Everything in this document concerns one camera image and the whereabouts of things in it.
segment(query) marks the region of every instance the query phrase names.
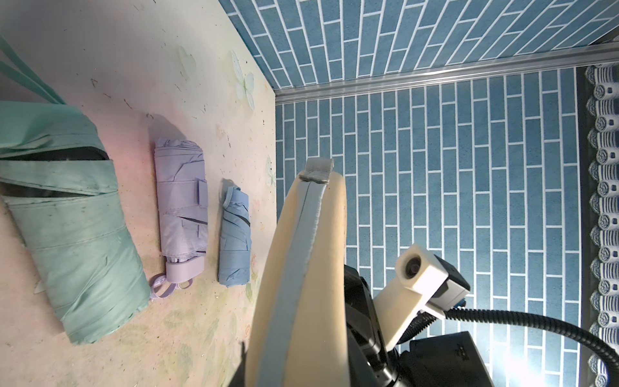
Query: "lavender folded umbrella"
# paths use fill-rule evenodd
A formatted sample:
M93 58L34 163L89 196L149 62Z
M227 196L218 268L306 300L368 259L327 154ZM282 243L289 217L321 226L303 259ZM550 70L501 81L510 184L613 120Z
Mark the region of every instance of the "lavender folded umbrella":
M165 298L204 271L208 240L209 192L204 179L204 153L187 140L159 139L155 145L155 174L161 251L166 273L153 282L150 298ZM164 282L171 286L161 295Z

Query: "umbrella strap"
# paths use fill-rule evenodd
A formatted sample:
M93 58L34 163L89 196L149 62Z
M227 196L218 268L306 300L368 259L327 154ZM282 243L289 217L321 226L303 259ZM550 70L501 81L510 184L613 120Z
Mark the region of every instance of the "umbrella strap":
M157 292L161 290L164 283L166 283L168 279L165 276L165 273L158 274L153 281L152 286L150 287L150 299L151 300L160 300L162 298L168 298L176 289L187 289L193 284L193 279L188 280L189 285L186 287L181 287L179 284L170 284L170 286L163 292L161 295L158 295Z
M14 80L18 84L24 86L31 92L39 95L41 98L51 102L65 105L66 102L60 97L54 89L48 86L39 76L28 67L28 65L19 58L17 53L11 48L8 42L0 35L0 51L6 55L9 62L17 69L9 66L3 61L0 61L0 74L4 74L9 79Z

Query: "velcro strap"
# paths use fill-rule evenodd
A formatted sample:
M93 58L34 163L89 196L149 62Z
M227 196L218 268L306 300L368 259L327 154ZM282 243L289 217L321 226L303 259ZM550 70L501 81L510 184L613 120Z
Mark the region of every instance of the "velcro strap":
M198 194L198 203L200 207L208 207L209 206L209 185L206 183L206 180L198 180L197 181L197 194Z
M251 254L248 250L222 250L219 252L219 269L249 267Z
M172 284L186 282L204 271L204 257L191 258L185 262L166 262L165 277Z
M197 181L162 181L157 183L159 212L198 206Z
M241 192L239 189L235 189L234 192L232 192L232 200L230 201L232 203L239 203L245 207L249 207L249 196L246 193Z

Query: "green folded umbrella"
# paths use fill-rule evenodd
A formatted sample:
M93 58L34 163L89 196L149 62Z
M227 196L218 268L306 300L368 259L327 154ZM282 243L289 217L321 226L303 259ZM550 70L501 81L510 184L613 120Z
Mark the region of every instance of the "green folded umbrella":
M51 103L0 101L0 193L73 344L122 327L149 302L114 165L95 125L0 37L0 72Z

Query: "white grout line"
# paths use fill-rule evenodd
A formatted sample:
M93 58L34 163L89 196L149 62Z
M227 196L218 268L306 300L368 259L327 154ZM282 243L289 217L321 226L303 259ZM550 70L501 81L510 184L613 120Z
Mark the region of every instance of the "white grout line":
M563 9L563 11L559 12L559 14L558 14L557 16L555 16L555 18L554 18L554 19L552 19L551 21L549 21L549 23L548 23L548 24L547 24L544 28L540 29L540 30L539 30L539 32L537 32L537 33L535 34L535 36L533 36L532 38L530 38L530 39L529 39L529 41L528 41L527 43L525 43L522 47L520 47L520 49L519 49L518 51L516 51L516 54L515 54L515 55L534 53L534 52L536 52L536 51L537 51L537 49L538 49L538 48L540 48L541 46L543 46L544 44L546 44L546 42L547 42L547 41L549 41L550 39L552 39L552 37L554 37L554 36L555 36L555 35L556 35L559 31L561 31L561 30L562 30L562 28L557 29L557 31L555 31L555 33L553 33L553 34L552 34L552 36L551 36L550 38L546 39L546 40L545 40L542 44L540 44L539 46L535 47L532 51L526 51L526 52L524 52L524 51L523 51L523 50L524 50L524 48L527 46L527 44L528 44L528 43L530 43L530 42L532 42L532 41L534 41L534 40L535 40L535 39L536 39L536 38L537 38L537 37L538 37L538 36L539 36L542 32L544 32L544 31L546 30L546 28L547 28L547 27L550 27L550 26L552 26L552 27L556 27L556 26L552 25L552 23L553 23L555 20L559 19L559 18L560 18L560 17L561 17L564 13L566 13L566 12L567 12L567 10L568 10L569 8L571 8L571 5L570 5L570 6L565 7L565 8ZM532 24L533 24L536 20L537 20L537 19L533 20L533 21L529 24L529 26L531 26L531 25L532 25Z
M398 69L398 71L402 71L402 67L404 66L404 63L406 62L406 58L409 56L409 53L410 53L410 47L412 46L413 41L415 40L415 36L417 35L417 32L420 30L420 29L419 29L419 24L420 24L420 23L421 23L421 21L422 21L422 17L423 17L423 14L424 14L424 12L425 12L425 9L426 9L426 6L427 6L427 5L428 5L428 1L426 1L426 2L424 2L424 3L423 3L423 6L422 6L422 9L421 9L421 12L419 13L419 17L417 17L417 22L415 23L415 29L413 30L413 34L411 34L411 36L410 36L409 45L408 45L408 47L407 47L407 49L406 49L406 52L404 53L404 58L402 59L402 64L400 64L400 68ZM417 63L414 63L414 64L413 64L412 70L414 70L414 69L415 69L415 67L417 67Z
M298 169L298 166L297 166L297 103L300 103L300 102L295 102L292 104L292 113L294 114L294 117L295 117L295 122L294 122L293 129L292 129L293 144L295 147L295 178L297 177L297 169Z
M408 8L416 8L416 7L421 7L423 5L425 5L425 3L421 2L421 3L418 3L418 4L406 5L406 6L404 6L404 8L406 8L406 9L408 9Z
M507 117L508 117L508 110L507 110L507 77L503 76L503 88L504 88L504 93L503 93L503 116L505 117L505 125L504 127L504 136L505 136L505 165L508 167L509 166L509 126L508 126L508 122L507 122ZM506 170L505 172L505 177L506 177L506 183L507 183L507 187L506 187L506 204L507 204L507 289L506 289L506 294L507 294L507 300L510 299L511 296L511 276L509 275L509 273L511 272L511 254L509 254L509 249L511 248L511 229L510 229L510 225L511 225L511 198L510 198L510 190L509 190L509 171ZM511 330L507 329L506 330L506 342L507 345L510 346L511 345Z
M399 100L400 100L400 93L396 92L396 107L398 107L400 105L399 104ZM398 131L398 126L399 126L399 121L400 121L400 119L399 119L400 116L399 115L403 114L403 113L404 112L400 112L399 109L396 109L396 150L397 150L397 153L396 153L396 170L398 172L400 172L400 168L401 168L401 166L400 166L400 157L399 157L400 156L399 153L401 152L401 149L400 149L401 145L400 145L400 132ZM400 241L401 241L401 238L400 238L401 237L401 234L400 234L400 207L402 205L402 201L400 200L400 175L399 175L399 173L396 173L396 193L397 193L397 199L396 199L396 222L397 222L396 238L397 238L397 241L396 242L397 242L397 245L399 246L400 245ZM412 208L412 196L410 197L410 201L411 201L410 206ZM400 249L399 248L397 249L397 255L400 256ZM388 269L388 267L387 267L387 264L385 263L385 283L384 283L385 286L387 286L387 269Z
M372 66L370 67L370 75L374 74L374 64L376 63L376 52L378 51L378 42L380 41L380 31L383 26L383 15L385 13L386 1L383 1L380 16L378 17L378 29L376 31L376 41L374 42L374 56L372 57Z
M528 200L526 199L526 192L527 192L527 188L528 188L528 181L527 181L527 152L524 152L524 144L526 143L527 140L527 130L526 130L526 114L525 114L525 104L524 104L524 76L521 74L520 75L520 90L522 91L522 103L521 103L521 123L522 123L522 143L523 143L523 153L522 153L522 171L523 171L523 184L524 184L524 192L525 192L525 200L524 200L524 224L528 225L529 224L529 205L528 205ZM527 226L523 227L522 230L524 231L524 299L526 300L527 298L529 298L529 284L527 282L527 278L528 278L528 273L529 273L529 231ZM524 310L528 311L529 310L529 304L527 302L525 302L524 304ZM524 330L524 345L526 346L529 342L529 335L527 334L528 330L525 329ZM524 352L524 361L528 362L528 351Z
M541 146L541 152L542 152L542 165L545 165L545 161L546 161L546 156L545 156L545 152L544 152L544 111L543 111L543 99L542 99L542 73L538 72L537 73L537 83L538 83L538 93L539 93L539 110L540 110L540 130L541 130L541 137L542 137L542 146ZM542 225L546 226L547 224L547 219L546 219L546 170L545 168L542 167ZM546 228L543 228L543 235L542 235L542 240L543 240L543 250L544 251L548 251L548 247L547 247L547 238L546 238ZM548 272L548 257L547 254L543 255L543 273L547 276L547 272ZM543 279L543 296L544 298L546 298L546 294L548 292L548 285L547 285L547 281L546 278L544 277ZM544 301L543 303L543 314L544 316L546 316L548 313L548 303L546 301ZM542 334L542 364L546 364L546 332L543 332Z
M572 70L573 74L574 74L574 85L576 85L576 69ZM578 106L578 94L576 93L576 88L574 88L574 110L578 111L577 106ZM580 139L578 136L578 127L576 128L576 149L580 149ZM576 157L576 167L577 167L577 176L580 176L580 160L578 157ZM581 190L577 189L578 192L578 218L579 218L579 222L578 222L578 235L582 235L582 225L581 225L581 214L582 214L582 208L581 208L581 201L582 201L582 197L581 197ZM580 238L578 238L578 250L582 251L582 240ZM578 264L578 269L579 269L579 273L578 273L578 289L582 289L582 255L578 254L578 260L579 260L579 264ZM578 292L578 315L582 316L582 292ZM577 344L576 348L578 350L577 354L576 354L576 363L580 364L580 344ZM580 377L580 367L576 367L576 380L578 380Z
M582 15L583 13L587 12L590 8L592 8L594 5L600 3L601 1L592 1L591 4L586 8L583 9L580 14L578 14L574 19L577 19L580 15ZM614 4L609 4L608 7L606 7L602 12L606 11L608 8L612 7ZM560 45L563 44L563 42L565 42L567 39L571 38L572 36L574 36L575 34L577 34L580 30L582 30L587 24L583 24L582 26L580 26L579 28L577 28L574 32L572 32L570 35L568 35L565 39L563 39L562 41L560 41L557 45L555 45L552 50L554 50L555 48L558 48Z
M368 176L368 184L370 186L370 193L368 194L368 197L370 199L370 208L369 208L369 213L370 213L370 224L373 225L374 224L374 214L373 214L373 191L372 191L372 187L373 187L373 182L372 182L372 134L371 134L371 127L372 127L372 99L370 98L370 94L368 94L368 169L370 172L370 175ZM374 260L372 257L372 246L374 245L374 233L372 231L372 227L370 227L369 229L370 231L370 251L368 252L370 254L370 288L374 287Z
M581 39L579 42L577 42L575 44L575 46L586 45L586 44L588 44L589 42L592 41L592 37L599 37L599 36L601 36L601 34L600 34L601 32L604 32L604 31L608 30L608 25L609 25L609 22L611 20L613 20L613 19L609 18L609 17L603 17L603 18L596 19L596 21L600 21L600 22L604 22L604 23L602 25L600 25L599 27L597 27L593 32L589 33L586 37Z
M438 52L436 53L436 56L434 57L434 59L432 60L432 64L430 65L430 67L434 66L434 63L436 62L436 59L438 58L438 56L441 54L441 52L444 50L444 45L445 43L447 43L447 41L449 40L449 38L451 37L451 34L454 33L456 27L458 26L458 23L461 22L462 20L462 16L464 15L464 12L466 12L467 8L470 5L471 0L467 0L467 3L464 5L464 7L462 7L462 10L460 11L460 14L458 15L458 18L456 19L456 21L454 22L454 25L451 26L451 29L449 30L449 33L447 34L447 36L445 37L445 40L441 43L441 45L443 45L443 47L438 50ZM451 55L449 55L448 60L445 62L445 65L447 65L447 63L449 62L449 60L451 59L452 56L454 56L454 54L456 53L457 49L460 48L460 45L462 44L462 42L460 42L457 46L456 49L451 53Z
M396 93L394 93L394 100L396 101L396 106L397 106L397 100L396 100ZM384 116L385 116L385 93L382 93L383 97L382 97L382 108L383 108L383 114L382 114L382 126L384 129ZM397 150L397 131L396 131L396 150ZM387 270L385 270L385 268L387 267L387 228L386 228L386 224L387 224L387 211L385 210L385 206L386 206L386 188L385 188L385 175L387 174L387 168L385 167L386 163L385 163L386 157L385 157L385 134L383 131L383 244L385 245L385 248L383 248L383 286L385 285L385 282L387 281Z
M507 9L507 8L509 8L509 7L512 5L512 3L513 3L513 2L514 2L514 0L510 0L509 4L507 4L507 5L505 6L504 10L505 10L505 9ZM490 4L491 4L491 3L492 3L491 1L488 1L488 2L486 3L486 5L485 5L485 6L484 6L484 8L482 9L482 11L479 13L479 16L477 17L477 20L475 21L475 23L473 23L473 25L472 25L472 26L470 26L469 31L467 31L467 33L466 33L466 36L467 36L467 37L469 36L469 34L471 33L471 31L475 29L475 27L477 26L477 23L479 23L479 20L481 20L481 19L482 19L482 15L484 15L484 13L486 13L486 10L490 7ZM488 28L486 29L486 31L483 33L483 35L482 35L481 37L478 37L478 38L470 38L470 39L465 39L465 40L463 40L462 42L460 42L460 45L458 45L458 48L460 48L460 46L461 46L461 45L463 44L463 42L465 42L465 41L470 41L470 40L475 40L475 39L477 39L477 41L475 42L475 44L473 45L473 47L471 47L471 48L470 48L469 53L468 53L468 54L464 57L464 60L462 60L462 61L461 61L461 62L459 62L459 63L466 63L466 61L467 61L467 59L469 58L469 56L473 53L473 51L475 51L475 49L477 48L477 46L479 46L479 44L481 44L481 42L482 42L482 41L483 41L483 39L486 37L486 35L488 35L488 32L489 32L490 30L492 30L492 27L494 27L494 26L495 26L495 24L499 21L499 19L500 19L500 18L501 18L500 16L499 16L499 17L497 17L497 18L496 18L496 20L494 20L494 21L492 22L492 24L490 24L490 25L488 26ZM457 50L456 50L456 51L454 51L454 53L453 53L453 54L451 55L451 57L449 58L448 64L455 64L455 63L452 63L452 62L451 62L451 60L453 59L453 56L454 56L456 53L457 53Z
M494 249L495 247L495 236L494 236L494 214L493 214L493 202L494 202L494 194L492 193L492 183L493 183L493 173L492 171L494 170L494 168L492 167L492 155L491 155L491 151L490 151L490 146L492 145L492 125L491 125L491 120L490 120L490 116L491 116L491 108L490 108L490 79L487 78L486 79L486 96L488 97L488 100L486 101L486 109L487 109L487 117L486 117L486 124L487 124L487 128L488 128L488 166L490 167L489 171L488 171L488 190L490 191L490 195L489 195L489 205L490 205L490 309L494 309L494 299L492 298L492 295L495 293L495 287L494 287L494 258L495 255L492 252L492 249ZM490 325L490 337L494 337L494 324ZM492 345L490 345L490 369L493 368L493 364L494 364L494 348Z
M309 38L308 34L306 33L305 20L303 19L303 13L301 12L301 4L299 2L297 3L297 10L299 11L299 19L301 19L301 28L303 29L303 36L305 37L305 44L308 47L309 60L310 60L310 65L311 65L311 68L312 68L312 72L314 73L314 80L316 80L316 83L318 83L318 74L316 73L316 66L314 65L314 55L311 52L310 38ZM324 35L322 36L322 42L323 42L323 44L325 44L325 51L326 51L326 42L324 41ZM303 79L303 82L305 84L308 84L307 81L305 80L305 77L303 76L303 72L301 71L301 67L299 67L299 73L301 74L301 78ZM316 111L318 111L318 101L316 101Z
M428 103L428 88L424 87L423 88L423 101L424 103ZM430 247L430 211L429 211L429 184L428 184L428 177L429 177L429 170L428 170L428 109L425 109L423 112L423 122L424 122L424 127L425 127L425 131L424 131L424 144L425 144L425 170L426 170L426 174L425 174L425 194L426 194L426 199L425 199L425 213L426 213L426 219L425 219L425 227L426 227L426 246Z
M249 30L249 27L247 26L247 23L245 22L245 18L243 17L243 15L241 15L241 12L239 12L238 7L236 6L235 0L230 0L230 2L232 4L232 6L234 7L234 9L236 10L236 13L238 14L239 19L241 19L241 23L243 23L243 27L245 27L245 30L247 31L247 34L249 34L249 36L252 36L251 31ZM267 29L266 26L264 25L264 22L262 22L262 26L264 27L264 30ZM253 37L251 38L251 41L254 43L254 46L256 46L256 49L258 50L258 52L262 56L264 62L266 63L267 68L269 69L269 72L271 74L271 77L273 78L274 81L276 81L277 85L279 85L281 87L281 85L279 84L279 80L276 78L275 74L273 73L273 70L269 66L269 63L267 63L267 60L264 57L264 53L262 52L262 49L260 49L260 46L258 46L258 44L256 43L256 40Z
M355 173L356 173L356 178L355 178L355 192L357 194L357 197L355 198L355 204L357 205L357 208L355 209L355 211L357 212L357 224L355 227L355 234L357 235L357 246L359 246L359 157L358 157L358 151L359 151L359 146L358 146L358 139L359 139L359 133L358 133L358 121L357 121L357 97L353 97L354 98L354 102L355 102L355 114L354 114L354 120L355 120ZM357 267L359 267L359 249L357 248Z
M344 63L344 6L340 0L340 55L342 57L342 62L340 63L340 67L342 68L342 80L346 79L345 73L345 63ZM344 112L344 99L342 98L342 113ZM342 132L344 131L344 119L342 118Z
M457 90L457 83L454 83L454 102L456 104L456 206L458 208L458 210L456 211L456 224L458 224L458 228L456 229L456 235L458 238L457 241L457 264L458 264L458 271L462 271L462 237L460 234L460 229L462 226L461 223L461 219L460 219L460 132L459 132L459 127L458 127L458 116L459 116L459 110L458 110L458 90ZM458 332L462 331L462 324L460 321L457 322L457 330Z
M528 10L529 10L529 8L530 8L530 6L531 6L532 4L533 4L533 2L530 2L530 3L529 3L529 4L528 4L528 5L527 5L527 6L526 6L523 10L522 10L522 12L524 13L524 12L528 11ZM535 21L537 21L537 19L539 19L539 17L541 17L541 16L542 16L542 14L543 14L543 13L544 13L544 12L540 12L538 15L536 15L536 16L535 16L535 18L534 18L533 20L531 20L531 22L527 25L527 27L525 27L522 31L511 32L511 33L503 33L503 34L501 34L501 36L499 37L499 39L500 39L500 38L502 38L503 36L506 36L506 35L516 35L516 37L514 37L514 38L511 40L511 42L509 42L509 44L508 44L507 46L505 46L505 48L503 48L503 50L502 50L502 51L501 51L498 55L496 55L496 56L495 56L495 58L500 58L500 57L501 57L501 55L503 55L503 53L505 52L505 50L507 50L507 49L508 49L508 48L509 48L509 47L510 47L510 46L511 46L511 45L512 45L512 44L513 44L516 40L518 40L518 39L520 38L520 36L522 36L522 34L524 34L524 32L525 32L525 31L526 31L526 30L527 30L527 29L528 29L528 28L529 28L529 27L530 27L530 26L531 26L531 25L532 25ZM517 21L518 19L520 19L520 18L519 18L519 17L516 17L516 18L512 21L512 23L509 25L509 27L508 27L508 28L506 28L506 30L505 30L505 31L507 32L507 31L511 28L511 26L513 26L513 25L516 23L516 21ZM485 55L486 55L486 54L487 54L487 53L488 53L488 52L492 49L492 47L494 47L494 45L495 45L495 44L496 44L496 42L495 42L494 44L492 44L492 46L491 46L488 50L486 50L486 53L484 53L484 55L482 55L482 56L481 56L481 58L484 58L484 57L485 57ZM523 47L525 47L525 46L526 46L526 44L525 44L525 45L523 45L522 47L520 47L520 49L518 49L518 50L516 51L516 54L515 54L515 55L517 55L517 53L518 53L518 52L519 52L519 51L520 51Z
M359 77L359 62L361 59L361 38L363 37L363 11L365 9L365 1L361 2L361 9L359 12L359 44L357 45L357 66L355 69L355 77ZM368 108L369 108L369 104L370 104L370 96L368 96Z
M322 0L317 0L318 2L318 16L320 17L320 27L322 29L322 42L324 43L324 59L326 61L327 66L327 77L329 78L329 82L331 81L331 66L329 66L329 50L327 50L327 34L324 32L324 16L322 16Z
M432 32L430 33L430 36L428 37L428 41L426 42L425 46L422 49L422 53L419 55L419 58L417 59L417 64L419 64L419 61L422 60L423 54L425 54L425 51L428 48L428 43L430 42L430 40L432 40L432 37L434 36L434 33L436 32L436 26L438 25L439 21L443 17L443 14L445 13L445 10L447 9L447 5L448 5L447 2L443 4L443 9L441 10L441 13L438 16L438 19L436 20L436 23L434 27L432 28Z
M474 105L474 95L473 95L473 82L469 81L469 93L470 93L470 112L471 112L471 121L473 120L473 114L475 112L475 105ZM473 183L473 225L474 225L474 232L473 232L473 252L477 251L477 201L475 200L475 131L473 129L473 127L471 126L471 144L472 146L472 160L471 160L471 166L472 166L472 170L471 170L471 175L472 175L472 183ZM475 258L473 258L473 273L477 272L477 260ZM477 308L477 278L474 278L474 291L473 294L475 295L475 298L473 299L473 307ZM473 340L477 340L477 326L478 323L473 322Z
M439 117L439 122L443 123L443 107L441 106L441 101L443 100L443 88L442 86L438 86L438 117ZM444 144L444 137L443 137L443 131L440 130L439 131L439 141L440 141L440 147L443 147ZM444 152L441 151L441 155L440 155L440 165L441 165L441 257L443 259L446 259L445 257L445 196L442 194L445 190L445 174L443 173L443 168L444 168L444 160L443 160L443 156L444 156ZM428 197L428 201L426 202L426 206L427 206L427 211L430 212L430 200ZM441 333L445 334L445 323L441 322Z
M400 16L398 16L397 18L397 25L396 25L396 30L393 31L393 39L391 40L391 47L389 48L389 57L387 58L387 63L385 64L385 71L387 72L387 70L389 69L389 65L391 64L391 59L393 57L393 53L395 52L393 49L393 46L396 44L396 38L398 33L400 32L400 25L402 24L402 17L404 16L404 9L406 8L406 3L402 2L402 7L400 9Z
M277 58L279 59L280 63L282 64L282 69L284 70L284 73L286 74L286 76L288 77L288 81L290 83L291 86L294 86L292 84L292 79L290 78L290 75L288 74L288 69L286 68L286 65L284 64L284 61L282 61L282 57L281 55L279 55L279 53L277 52L277 49L275 48L275 41L273 40L273 38L271 37L271 35L268 33L269 29L267 28L267 24L264 22L264 18L262 17L262 13L260 11L258 11L258 5L256 4L256 0L251 0L251 3L253 4L253 6L256 8L256 13L258 14L258 17L260 18L260 21L262 22L262 26L264 27L264 30L267 31L267 36L269 37L269 41L271 42L271 45L273 46L273 50L275 51L275 55L277 55ZM279 10L279 6L277 6L277 3L275 4L276 8L277 8L277 14L279 15L279 17L282 19L282 13ZM285 32L287 40L288 40L288 45L290 47L292 47L292 45L290 44L290 38L288 37L288 33ZM299 67L298 61L297 61L297 57L295 54L293 54L293 58L295 59L295 63L297 64L297 68Z

